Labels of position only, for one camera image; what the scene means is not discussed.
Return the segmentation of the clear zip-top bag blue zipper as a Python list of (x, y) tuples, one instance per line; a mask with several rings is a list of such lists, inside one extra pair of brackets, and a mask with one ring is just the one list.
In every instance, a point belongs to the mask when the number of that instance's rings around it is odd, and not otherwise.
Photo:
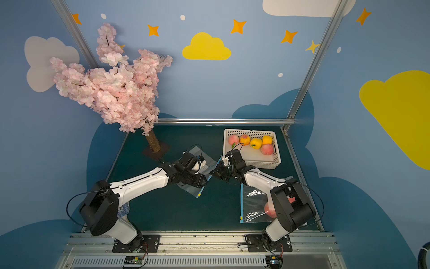
[(271, 223), (274, 220), (264, 211), (268, 196), (263, 191), (241, 184), (240, 197), (240, 223)]

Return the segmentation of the pink peach with leaf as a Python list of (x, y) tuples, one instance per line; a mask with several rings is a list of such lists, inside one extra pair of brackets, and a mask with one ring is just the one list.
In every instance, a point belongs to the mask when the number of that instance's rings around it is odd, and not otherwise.
[(267, 202), (264, 206), (265, 213), (272, 219), (277, 217), (274, 205), (271, 202)]

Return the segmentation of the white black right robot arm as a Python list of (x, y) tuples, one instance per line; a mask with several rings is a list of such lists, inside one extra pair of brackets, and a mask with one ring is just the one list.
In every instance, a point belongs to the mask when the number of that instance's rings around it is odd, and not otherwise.
[(260, 241), (266, 245), (279, 242), (316, 216), (303, 184), (292, 177), (279, 179), (247, 165), (239, 150), (229, 151), (210, 174), (224, 181), (235, 179), (266, 194), (269, 209), (275, 213), (272, 223), (262, 232)]

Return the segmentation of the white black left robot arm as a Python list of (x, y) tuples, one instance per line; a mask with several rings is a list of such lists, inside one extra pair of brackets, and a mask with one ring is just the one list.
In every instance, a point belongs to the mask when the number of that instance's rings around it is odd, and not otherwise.
[(131, 179), (113, 183), (101, 180), (87, 192), (79, 213), (93, 236), (108, 235), (132, 252), (137, 251), (142, 245), (142, 234), (125, 217), (119, 216), (120, 208), (139, 196), (172, 184), (202, 188), (207, 184), (203, 174), (206, 167), (203, 155), (184, 152), (178, 161), (163, 163)]

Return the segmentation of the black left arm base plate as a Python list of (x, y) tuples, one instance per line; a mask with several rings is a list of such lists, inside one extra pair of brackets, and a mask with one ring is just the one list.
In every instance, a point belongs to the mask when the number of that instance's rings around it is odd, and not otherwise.
[(161, 235), (139, 234), (130, 243), (123, 244), (116, 239), (112, 249), (113, 253), (157, 253), (160, 246)]

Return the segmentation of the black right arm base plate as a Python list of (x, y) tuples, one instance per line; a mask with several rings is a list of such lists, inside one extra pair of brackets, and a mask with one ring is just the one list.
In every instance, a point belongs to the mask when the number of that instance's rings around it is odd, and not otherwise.
[(245, 245), (249, 252), (292, 252), (292, 242), (287, 234), (277, 241), (272, 241), (266, 234), (245, 234)]

